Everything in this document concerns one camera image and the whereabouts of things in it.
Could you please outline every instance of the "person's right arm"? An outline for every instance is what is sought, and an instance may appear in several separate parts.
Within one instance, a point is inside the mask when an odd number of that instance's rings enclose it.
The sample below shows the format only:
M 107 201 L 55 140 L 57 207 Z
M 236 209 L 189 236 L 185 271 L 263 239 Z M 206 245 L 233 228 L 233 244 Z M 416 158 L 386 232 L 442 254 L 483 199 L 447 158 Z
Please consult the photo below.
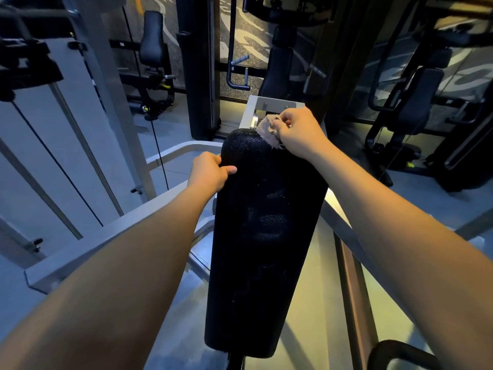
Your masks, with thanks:
M 308 108 L 280 117 L 281 141 L 325 178 L 434 354 L 446 368 L 490 369 L 493 262 L 337 149 Z

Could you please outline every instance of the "wet black leather surface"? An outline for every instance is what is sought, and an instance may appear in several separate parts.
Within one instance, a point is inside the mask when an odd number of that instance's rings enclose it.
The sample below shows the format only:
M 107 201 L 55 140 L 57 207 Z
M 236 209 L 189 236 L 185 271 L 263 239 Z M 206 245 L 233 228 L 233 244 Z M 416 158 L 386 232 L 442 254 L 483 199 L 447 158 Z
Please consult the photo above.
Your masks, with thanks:
M 235 165 L 217 195 L 206 344 L 224 352 L 274 354 L 327 184 L 308 162 L 272 149 L 254 130 L 225 140 Z

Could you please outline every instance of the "black machine seat back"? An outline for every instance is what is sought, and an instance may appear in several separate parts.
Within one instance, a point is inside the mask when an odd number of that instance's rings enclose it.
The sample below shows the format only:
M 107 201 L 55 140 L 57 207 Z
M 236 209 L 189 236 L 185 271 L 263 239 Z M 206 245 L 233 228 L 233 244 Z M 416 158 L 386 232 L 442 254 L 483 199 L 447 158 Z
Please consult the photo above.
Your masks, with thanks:
M 144 35 L 140 42 L 140 63 L 151 68 L 162 68 L 165 51 L 163 15 L 147 10 L 144 13 Z
M 255 130 L 221 149 L 238 172 L 217 194 L 205 342 L 256 358 L 274 354 L 327 183 L 307 161 Z
M 295 27 L 280 25 L 276 27 L 272 38 L 273 47 L 269 53 L 267 71 L 258 91 L 259 96 L 272 97 L 274 99 L 287 98 L 295 43 Z
M 440 68 L 416 70 L 396 109 L 385 112 L 384 124 L 389 131 L 400 135 L 417 135 L 423 131 L 443 75 Z

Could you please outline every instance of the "person's right hand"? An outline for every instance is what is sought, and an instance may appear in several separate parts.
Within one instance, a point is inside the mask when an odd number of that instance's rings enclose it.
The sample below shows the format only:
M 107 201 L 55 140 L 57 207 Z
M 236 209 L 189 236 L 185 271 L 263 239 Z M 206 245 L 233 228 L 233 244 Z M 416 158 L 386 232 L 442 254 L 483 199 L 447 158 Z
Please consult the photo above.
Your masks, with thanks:
M 305 160 L 321 151 L 329 140 L 324 135 L 310 109 L 286 109 L 275 119 L 272 127 L 277 130 L 280 140 L 293 155 Z

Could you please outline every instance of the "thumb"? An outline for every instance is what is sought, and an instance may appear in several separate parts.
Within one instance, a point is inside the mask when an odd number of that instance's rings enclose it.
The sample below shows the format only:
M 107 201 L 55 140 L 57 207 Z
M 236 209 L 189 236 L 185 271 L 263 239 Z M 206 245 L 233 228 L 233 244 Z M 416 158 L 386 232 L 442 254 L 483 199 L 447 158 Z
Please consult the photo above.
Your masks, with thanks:
M 276 130 L 279 134 L 280 137 L 284 135 L 284 133 L 289 130 L 289 127 L 287 127 L 287 124 L 285 124 L 283 121 L 280 119 L 274 119 L 272 122 L 272 128 Z
M 225 171 L 226 174 L 228 174 L 228 175 L 234 174 L 238 171 L 236 166 L 223 166 L 223 167 L 221 167 L 221 170 Z

